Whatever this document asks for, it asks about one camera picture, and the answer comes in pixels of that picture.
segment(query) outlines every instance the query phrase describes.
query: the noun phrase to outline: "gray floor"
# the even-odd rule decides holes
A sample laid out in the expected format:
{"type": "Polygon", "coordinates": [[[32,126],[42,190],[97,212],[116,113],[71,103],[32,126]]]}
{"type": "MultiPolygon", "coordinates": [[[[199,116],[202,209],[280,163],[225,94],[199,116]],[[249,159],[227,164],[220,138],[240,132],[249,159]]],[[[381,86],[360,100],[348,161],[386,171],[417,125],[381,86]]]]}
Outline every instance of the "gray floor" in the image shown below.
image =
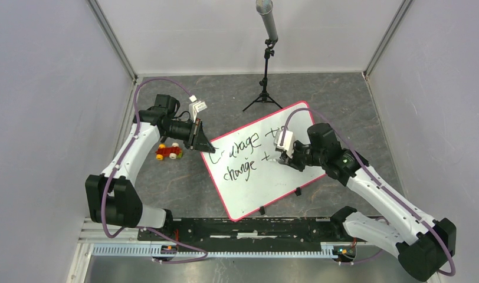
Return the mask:
{"type": "MultiPolygon", "coordinates": [[[[268,115],[278,108],[256,103],[261,75],[213,75],[172,77],[205,100],[208,109],[200,113],[209,139],[268,115]]],[[[358,152],[394,188],[401,192],[392,166],[391,154],[377,118],[363,77],[359,73],[307,73],[269,75],[268,91],[282,106],[307,101],[311,108],[324,113],[346,133],[358,152]]],[[[189,100],[177,86],[154,81],[141,89],[139,107],[148,108],[156,94],[170,94],[189,100]]],[[[146,158],[137,177],[136,189],[144,204],[170,209],[176,217],[227,217],[215,187],[198,152],[186,150],[180,160],[155,159],[157,146],[146,158]]],[[[302,195],[287,196],[266,207],[269,216],[330,216],[349,205],[365,215],[377,211],[360,196],[324,177],[302,189],[302,195]]]]}
{"type": "MultiPolygon", "coordinates": [[[[357,260],[377,253],[375,247],[358,245],[357,260]]],[[[383,253],[365,264],[338,266],[331,259],[311,258],[209,258],[183,265],[159,265],[149,258],[94,256],[85,282],[331,282],[414,283],[397,259],[383,253]]]]}

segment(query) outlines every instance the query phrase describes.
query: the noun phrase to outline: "tripod leg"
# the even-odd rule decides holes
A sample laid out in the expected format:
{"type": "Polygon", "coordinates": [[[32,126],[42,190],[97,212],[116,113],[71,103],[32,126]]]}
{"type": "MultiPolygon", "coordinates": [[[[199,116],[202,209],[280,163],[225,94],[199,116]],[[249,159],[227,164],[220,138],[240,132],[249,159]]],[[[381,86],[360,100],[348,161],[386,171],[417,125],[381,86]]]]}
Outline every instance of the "tripod leg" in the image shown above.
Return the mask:
{"type": "Polygon", "coordinates": [[[250,103],[248,106],[245,107],[245,109],[243,109],[243,112],[245,112],[250,106],[252,106],[255,102],[257,102],[257,99],[255,99],[254,101],[252,101],[252,103],[250,103]]]}
{"type": "Polygon", "coordinates": [[[267,98],[269,98],[269,99],[271,100],[271,101],[270,101],[271,103],[274,103],[274,104],[278,105],[278,107],[279,107],[280,109],[283,109],[283,107],[282,107],[281,105],[279,105],[272,97],[268,96],[267,98]]]}

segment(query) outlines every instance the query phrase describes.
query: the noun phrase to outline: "white connector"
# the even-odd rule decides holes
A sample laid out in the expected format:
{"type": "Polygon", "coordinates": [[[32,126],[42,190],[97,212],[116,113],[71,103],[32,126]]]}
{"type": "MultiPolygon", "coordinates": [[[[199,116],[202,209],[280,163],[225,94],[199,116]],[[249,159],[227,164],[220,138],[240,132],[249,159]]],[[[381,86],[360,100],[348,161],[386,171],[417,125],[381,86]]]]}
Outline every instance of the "white connector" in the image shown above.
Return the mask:
{"type": "Polygon", "coordinates": [[[189,113],[191,114],[191,119],[196,121],[196,117],[198,116],[198,112],[203,111],[206,109],[206,103],[204,101],[198,100],[194,101],[189,105],[189,113]]]}
{"type": "Polygon", "coordinates": [[[292,131],[286,131],[283,145],[281,145],[281,134],[283,131],[278,131],[274,138],[274,145],[278,151],[286,152],[287,156],[291,158],[293,154],[293,144],[295,143],[295,135],[292,131]]]}

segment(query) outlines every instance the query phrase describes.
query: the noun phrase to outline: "whiteboard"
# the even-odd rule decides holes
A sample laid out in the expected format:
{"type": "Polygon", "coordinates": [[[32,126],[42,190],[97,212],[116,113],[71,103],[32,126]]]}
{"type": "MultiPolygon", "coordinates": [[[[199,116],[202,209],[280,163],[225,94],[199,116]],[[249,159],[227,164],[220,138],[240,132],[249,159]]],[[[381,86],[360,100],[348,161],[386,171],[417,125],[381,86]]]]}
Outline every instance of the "whiteboard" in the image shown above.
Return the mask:
{"type": "MultiPolygon", "coordinates": [[[[238,221],[324,176],[321,167],[306,167],[300,172],[279,164],[274,137],[295,109],[309,107],[300,101],[240,127],[211,142],[215,153],[201,153],[206,168],[224,204],[227,215],[238,221]]],[[[309,143],[307,128],[314,124],[307,111],[295,114],[289,129],[297,140],[309,143]]]]}

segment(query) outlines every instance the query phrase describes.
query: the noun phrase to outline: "white wall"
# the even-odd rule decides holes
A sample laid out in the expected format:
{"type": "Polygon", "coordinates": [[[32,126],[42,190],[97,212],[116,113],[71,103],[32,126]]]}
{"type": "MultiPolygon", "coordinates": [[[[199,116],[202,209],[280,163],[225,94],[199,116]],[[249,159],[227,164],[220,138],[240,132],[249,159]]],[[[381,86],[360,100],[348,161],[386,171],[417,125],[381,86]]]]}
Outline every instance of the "white wall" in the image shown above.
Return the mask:
{"type": "Polygon", "coordinates": [[[457,226],[446,281],[479,282],[479,0],[415,1],[370,80],[403,189],[457,226]]]}
{"type": "MultiPolygon", "coordinates": [[[[99,0],[140,74],[264,71],[254,0],[99,0]]],[[[273,72],[363,71],[401,0],[273,0],[273,72]]]]}
{"type": "Polygon", "coordinates": [[[85,1],[0,1],[0,282],[65,281],[130,85],[85,1]]]}

